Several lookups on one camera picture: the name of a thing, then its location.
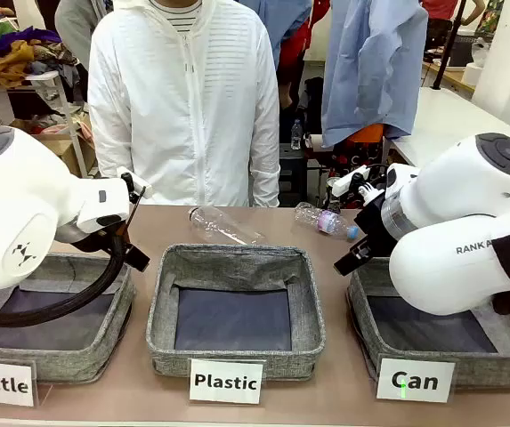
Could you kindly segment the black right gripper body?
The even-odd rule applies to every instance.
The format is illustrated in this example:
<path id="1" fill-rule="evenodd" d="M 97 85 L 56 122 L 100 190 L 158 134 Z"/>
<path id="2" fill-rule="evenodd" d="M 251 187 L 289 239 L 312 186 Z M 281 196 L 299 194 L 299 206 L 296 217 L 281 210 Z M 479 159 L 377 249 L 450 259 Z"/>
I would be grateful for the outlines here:
<path id="1" fill-rule="evenodd" d="M 389 257 L 397 244 L 382 221 L 382 206 L 385 195 L 381 194 L 363 206 L 355 218 L 356 224 L 365 233 L 355 250 L 357 266 L 360 267 L 372 258 Z"/>

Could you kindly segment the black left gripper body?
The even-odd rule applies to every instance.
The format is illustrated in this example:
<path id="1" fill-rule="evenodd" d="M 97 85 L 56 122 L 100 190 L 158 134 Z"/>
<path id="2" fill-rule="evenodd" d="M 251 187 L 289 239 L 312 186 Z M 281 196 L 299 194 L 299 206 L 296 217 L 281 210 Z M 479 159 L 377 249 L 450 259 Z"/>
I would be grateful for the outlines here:
<path id="1" fill-rule="evenodd" d="M 120 243 L 120 253 L 123 255 L 124 263 L 139 272 L 144 272 L 149 266 L 150 258 L 131 242 L 126 221 L 110 224 L 91 233 L 83 239 L 83 251 L 85 253 L 103 251 L 108 255 L 113 255 L 113 240 L 115 238 Z"/>

